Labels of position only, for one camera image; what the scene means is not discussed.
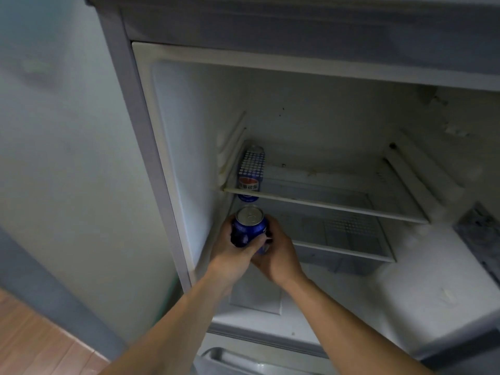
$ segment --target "refrigerator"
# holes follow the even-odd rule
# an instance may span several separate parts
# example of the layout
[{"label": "refrigerator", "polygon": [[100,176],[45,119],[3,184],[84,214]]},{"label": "refrigerator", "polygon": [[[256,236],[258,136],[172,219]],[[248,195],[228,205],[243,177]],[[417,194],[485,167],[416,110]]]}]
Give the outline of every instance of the refrigerator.
[{"label": "refrigerator", "polygon": [[[90,2],[184,291],[257,195],[237,169],[258,145],[254,204],[363,321],[418,359],[498,322],[496,0]],[[253,265],[208,336],[326,360]]]}]

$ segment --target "refrigerator compartment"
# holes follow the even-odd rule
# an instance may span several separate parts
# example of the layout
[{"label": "refrigerator compartment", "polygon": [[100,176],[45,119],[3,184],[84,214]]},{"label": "refrigerator compartment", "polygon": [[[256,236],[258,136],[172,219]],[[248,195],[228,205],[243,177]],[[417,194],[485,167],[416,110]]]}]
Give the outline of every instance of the refrigerator compartment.
[{"label": "refrigerator compartment", "polygon": [[[259,192],[239,189],[236,186],[237,179],[235,175],[229,176],[227,185],[223,188],[224,192],[414,223],[429,222],[412,196],[404,188],[406,204],[412,204],[411,208],[400,208],[401,203],[397,200],[399,197],[389,194],[387,189],[384,192],[385,194],[369,195],[363,191],[293,182],[283,178],[269,178],[267,176],[268,168],[266,166],[264,170],[264,181]],[[377,208],[373,207],[371,198],[376,198],[379,201]]]},{"label": "refrigerator compartment", "polygon": [[[266,198],[259,198],[252,204],[278,220],[304,263],[321,265],[331,271],[366,275],[377,268],[367,266],[369,261],[395,262],[374,216]],[[229,213],[235,213],[244,205],[247,204],[235,196]],[[355,258],[342,263],[344,257]]]}]

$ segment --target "light blue wall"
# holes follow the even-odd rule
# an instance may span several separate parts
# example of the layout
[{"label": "light blue wall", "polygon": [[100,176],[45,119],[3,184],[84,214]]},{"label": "light blue wall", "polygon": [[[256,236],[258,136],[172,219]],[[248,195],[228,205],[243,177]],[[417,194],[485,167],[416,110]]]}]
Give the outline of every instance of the light blue wall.
[{"label": "light blue wall", "polygon": [[0,226],[123,340],[177,277],[96,11],[0,0]]}]

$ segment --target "open refrigerator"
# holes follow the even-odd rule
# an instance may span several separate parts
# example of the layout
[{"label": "open refrigerator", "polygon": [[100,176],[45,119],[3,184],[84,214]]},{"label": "open refrigerator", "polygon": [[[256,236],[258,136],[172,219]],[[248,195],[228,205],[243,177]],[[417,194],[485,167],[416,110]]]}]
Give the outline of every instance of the open refrigerator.
[{"label": "open refrigerator", "polygon": [[[254,204],[278,219],[308,277],[366,323],[423,358],[498,321],[495,277],[453,228],[477,202],[500,213],[496,73],[131,39],[142,34],[131,8],[113,10],[101,23],[153,190],[166,184],[155,195],[184,290],[244,204],[238,194],[253,194],[236,173],[257,144],[266,166]],[[111,39],[122,18],[125,50]],[[324,356],[291,298],[253,266],[210,332]]]}]

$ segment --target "can lid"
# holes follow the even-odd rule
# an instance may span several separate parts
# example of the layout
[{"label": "can lid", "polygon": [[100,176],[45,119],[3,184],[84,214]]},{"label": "can lid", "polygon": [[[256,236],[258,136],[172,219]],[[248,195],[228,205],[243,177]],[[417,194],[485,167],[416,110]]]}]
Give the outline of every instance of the can lid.
[{"label": "can lid", "polygon": [[264,212],[257,207],[243,207],[236,213],[236,220],[246,227],[253,227],[264,219]]}]

